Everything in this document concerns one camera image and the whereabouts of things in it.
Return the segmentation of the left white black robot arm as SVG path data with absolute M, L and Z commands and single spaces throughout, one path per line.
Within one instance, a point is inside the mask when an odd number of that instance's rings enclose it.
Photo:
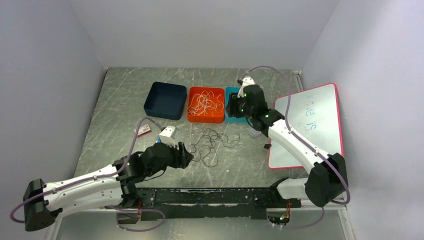
M 183 142 L 176 147 L 157 142 L 79 177 L 50 183 L 32 180 L 22 199 L 25 231 L 44 229 L 58 217 L 96 207 L 132 208 L 139 200 L 136 183 L 167 168 L 185 169 L 193 158 Z

